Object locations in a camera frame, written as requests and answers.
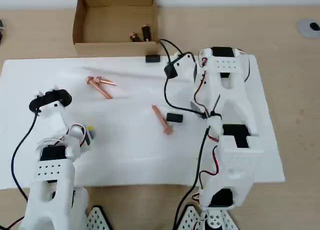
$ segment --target copper screw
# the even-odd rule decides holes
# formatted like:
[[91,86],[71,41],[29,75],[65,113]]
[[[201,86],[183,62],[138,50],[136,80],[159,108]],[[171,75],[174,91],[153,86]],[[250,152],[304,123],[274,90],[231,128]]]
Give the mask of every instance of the copper screw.
[[155,106],[155,105],[152,105],[151,107],[152,107],[153,111],[155,112],[155,114],[156,114],[158,120],[160,121],[161,125],[162,125],[163,128],[164,128],[164,131],[163,131],[163,132],[164,132],[165,134],[167,134],[167,135],[172,134],[172,133],[173,133],[172,127],[170,127],[170,126],[167,125],[167,122],[166,122],[166,121],[164,120],[164,118],[162,117],[159,108],[158,108],[157,106]]
[[92,76],[88,76],[86,79],[85,79],[86,83],[89,85],[92,85],[93,87],[95,87],[95,89],[97,91],[99,91],[101,94],[104,95],[104,97],[106,97],[107,99],[112,99],[113,97],[108,93],[106,92],[105,90],[101,89],[95,82],[94,82],[94,78]]
[[97,84],[107,84],[107,85],[112,85],[112,86],[116,86],[116,84],[110,80],[104,79],[101,76],[97,76],[94,80]]

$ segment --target copper bolt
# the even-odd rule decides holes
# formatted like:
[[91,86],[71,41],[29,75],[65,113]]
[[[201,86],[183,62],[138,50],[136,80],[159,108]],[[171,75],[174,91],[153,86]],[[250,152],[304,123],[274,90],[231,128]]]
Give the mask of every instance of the copper bolt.
[[160,121],[161,125],[162,125],[163,128],[164,128],[164,131],[163,131],[163,132],[164,132],[165,134],[167,134],[167,135],[172,134],[172,133],[173,133],[172,127],[170,127],[170,126],[167,125],[167,122],[166,122],[166,121],[164,120],[164,118],[162,117],[159,108],[158,108],[157,106],[155,106],[155,105],[152,105],[151,107],[152,107],[153,111],[155,112],[155,114],[156,114],[158,120]]
[[112,85],[116,86],[116,84],[110,80],[104,79],[101,76],[97,76],[94,80],[97,84],[107,84],[107,85]]
[[85,79],[86,83],[89,85],[92,85],[93,87],[95,87],[95,89],[97,91],[99,91],[101,94],[104,95],[104,97],[106,97],[107,99],[112,99],[112,96],[106,92],[104,89],[100,88],[95,82],[94,82],[94,78],[92,76],[88,76],[86,79]]

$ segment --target table surface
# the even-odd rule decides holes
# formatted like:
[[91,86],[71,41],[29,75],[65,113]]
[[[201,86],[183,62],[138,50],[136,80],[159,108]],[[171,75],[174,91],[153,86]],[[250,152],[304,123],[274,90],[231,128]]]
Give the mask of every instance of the table surface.
[[[74,13],[0,11],[7,26],[0,65],[7,59],[78,57],[72,45]],[[159,11],[160,36],[184,50],[231,46],[257,58],[286,182],[252,188],[244,204],[232,211],[242,229],[317,229],[320,224],[320,41],[298,34],[296,22],[301,18],[320,21],[320,7]],[[114,229],[170,229],[186,188],[130,186],[88,191],[89,205],[104,206]],[[17,190],[0,191],[0,199],[5,212],[0,215],[2,225],[23,215],[25,203]]]

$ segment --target mounting hole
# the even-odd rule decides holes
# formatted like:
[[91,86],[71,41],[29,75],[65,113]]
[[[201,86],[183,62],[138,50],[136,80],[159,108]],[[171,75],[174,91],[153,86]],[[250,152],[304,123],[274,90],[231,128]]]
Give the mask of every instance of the mounting hole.
[[310,28],[314,31],[320,31],[320,26],[316,22],[311,23]]

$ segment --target cardboard box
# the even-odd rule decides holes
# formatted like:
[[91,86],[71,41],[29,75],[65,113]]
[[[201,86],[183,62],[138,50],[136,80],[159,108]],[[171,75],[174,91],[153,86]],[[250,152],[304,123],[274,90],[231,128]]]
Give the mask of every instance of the cardboard box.
[[[151,28],[151,42],[131,42],[142,26]],[[156,0],[78,0],[73,43],[81,56],[144,56],[158,52]]]

